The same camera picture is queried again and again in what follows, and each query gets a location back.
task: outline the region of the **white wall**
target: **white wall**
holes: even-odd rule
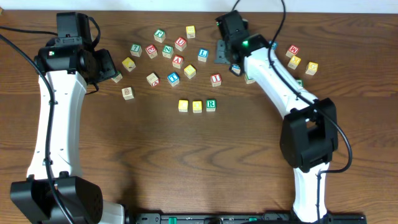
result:
[[[236,0],[0,0],[3,9],[230,11]],[[398,13],[398,0],[285,0],[289,12]],[[247,12],[279,12],[280,0],[241,0]]]

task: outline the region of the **brown wood surface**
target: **brown wood surface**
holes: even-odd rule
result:
[[[2,26],[56,32],[55,11],[6,11]],[[289,210],[294,201],[292,168],[279,149],[281,117],[257,84],[247,85],[225,65],[213,63],[220,38],[214,18],[221,13],[85,12],[101,27],[99,48],[111,52],[123,79],[100,83],[100,92],[86,96],[81,111],[80,158],[84,178],[99,185],[104,198],[134,208],[165,213],[255,213]],[[243,13],[252,33],[271,38],[280,13]],[[184,65],[197,74],[189,80],[161,54],[164,44],[188,39]],[[161,28],[160,44],[153,33]],[[1,31],[30,57],[48,35]],[[326,206],[332,212],[364,213],[368,223],[397,223],[398,216],[398,16],[376,14],[288,14],[277,54],[284,65],[290,44],[302,59],[289,71],[304,79],[305,88],[336,104],[338,122],[351,141],[354,161],[344,174],[326,180]],[[132,43],[154,44],[159,55],[132,57]],[[0,42],[0,223],[26,223],[9,199],[13,181],[25,179],[34,152],[39,122],[38,76],[31,66]],[[197,60],[199,48],[210,50],[207,63]],[[121,62],[136,65],[127,72]],[[309,61],[317,74],[304,75]],[[176,71],[180,84],[166,76]],[[146,76],[156,72],[160,85]],[[213,88],[210,75],[220,73]],[[132,86],[134,100],[121,89]],[[179,99],[217,100],[215,113],[179,113]],[[340,148],[331,168],[347,160]]]

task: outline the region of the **wooden tabletop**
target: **wooden tabletop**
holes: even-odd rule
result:
[[[56,32],[56,11],[5,11],[2,26]],[[293,170],[282,157],[282,119],[257,84],[214,64],[220,38],[215,18],[205,12],[84,12],[101,27],[98,49],[111,52],[123,74],[119,83],[100,83],[99,93],[84,99],[80,120],[80,159],[84,178],[99,185],[104,199],[164,213],[262,213],[290,210],[294,201]],[[251,33],[270,39],[280,13],[242,13]],[[189,80],[171,59],[164,44],[188,39],[184,65],[197,74]],[[166,31],[163,44],[154,32]],[[51,38],[2,30],[33,58]],[[326,207],[333,213],[364,213],[368,223],[397,223],[398,216],[398,16],[377,14],[287,14],[278,38],[277,55],[291,44],[302,59],[294,77],[320,99],[330,97],[338,122],[349,137],[354,160],[344,174],[326,180]],[[154,44],[159,54],[132,57],[133,43]],[[9,46],[0,42],[0,223],[27,223],[9,199],[11,182],[25,180],[34,153],[39,122],[38,76]],[[199,48],[210,51],[207,63],[197,60]],[[127,72],[121,62],[131,57],[137,67]],[[309,61],[319,63],[315,76],[305,75]],[[146,80],[151,72],[160,85]],[[171,87],[167,75],[177,72]],[[210,75],[220,73],[221,86]],[[121,89],[133,87],[134,100]],[[178,100],[217,100],[214,113],[178,112]],[[343,167],[346,148],[333,154],[331,169]]]

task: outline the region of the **wooden cube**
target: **wooden cube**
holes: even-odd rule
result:
[[[166,33],[161,30],[158,29],[155,34],[154,34],[155,40],[159,41],[160,43],[163,43],[163,41],[166,39]]]
[[[149,55],[150,59],[152,59],[152,58],[157,56],[157,50],[156,50],[156,47],[153,44],[148,46],[145,50],[146,50],[147,54]]]
[[[122,64],[123,64],[123,67],[125,69],[127,69],[127,71],[129,71],[129,72],[131,72],[136,67],[136,64],[129,57],[124,59]]]
[[[304,89],[303,80],[298,79],[298,80],[296,80],[296,82],[297,82],[297,84],[298,84],[299,90]]]
[[[133,44],[130,49],[130,53],[132,56],[141,57],[142,48],[138,44]]]
[[[184,68],[184,74],[191,79],[197,74],[197,70],[192,65],[188,65],[186,68]]]
[[[180,77],[175,72],[168,75],[167,80],[169,81],[171,86],[175,86],[180,83]]]
[[[272,49],[272,50],[276,50],[277,47],[278,47],[278,42],[275,41],[275,42],[272,44],[271,49]]]
[[[188,112],[188,100],[180,100],[178,102],[178,111],[179,112]]]
[[[287,66],[289,68],[296,69],[300,62],[301,58],[299,58],[298,56],[293,56],[292,59],[290,59],[289,64]]]
[[[172,58],[173,55],[173,47],[169,45],[165,45],[162,51],[163,57]]]
[[[181,68],[182,64],[184,63],[184,58],[182,58],[181,56],[174,56],[173,59],[173,66],[176,68]]]
[[[201,113],[201,101],[192,102],[192,110],[194,113]]]
[[[255,83],[256,81],[250,77],[248,74],[244,75],[244,81],[246,82],[246,84],[251,84],[251,83]]]
[[[237,64],[232,64],[229,68],[230,72],[232,72],[232,74],[239,76],[241,74],[241,67]]]
[[[122,73],[118,71],[118,75],[116,75],[116,77],[111,78],[112,81],[114,81],[115,83],[118,83],[121,79],[122,79]]]
[[[206,100],[206,111],[207,112],[216,111],[216,100]]]
[[[318,70],[318,64],[310,62],[310,63],[308,63],[308,65],[307,65],[307,67],[305,69],[305,73],[309,74],[309,75],[315,75],[317,70]]]
[[[210,82],[213,87],[221,85],[221,75],[214,74],[210,76]]]
[[[291,45],[286,52],[286,56],[291,58],[291,57],[297,55],[298,52],[299,52],[299,48],[294,45]]]
[[[134,95],[132,94],[131,87],[122,89],[123,98],[125,100],[134,99]]]
[[[187,26],[187,38],[195,38],[195,26]]]
[[[206,49],[200,49],[198,54],[198,60],[201,62],[206,62],[209,56],[209,51]]]
[[[155,73],[151,73],[150,75],[148,75],[147,81],[152,87],[156,86],[160,82],[159,78],[155,75]]]
[[[186,47],[187,47],[187,41],[184,38],[179,37],[175,41],[175,48],[176,49],[179,49],[180,51],[183,51]]]

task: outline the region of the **green block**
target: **green block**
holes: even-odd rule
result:
[[[177,218],[175,218],[175,217],[170,217],[170,218],[169,218],[169,224],[177,224]]]
[[[303,80],[296,80],[296,82],[300,87],[304,87]]]
[[[216,100],[206,100],[206,111],[216,111],[217,103]]]
[[[160,38],[162,38],[164,34],[165,34],[165,32],[162,31],[161,29],[158,29],[158,30],[155,32],[155,36],[160,37]]]
[[[165,45],[163,48],[163,52],[168,53],[168,54],[171,53],[172,50],[173,50],[173,47],[169,46],[169,45]]]
[[[141,48],[140,45],[138,45],[138,44],[133,44],[133,45],[131,46],[131,51],[133,51],[133,52],[138,52],[140,48]]]

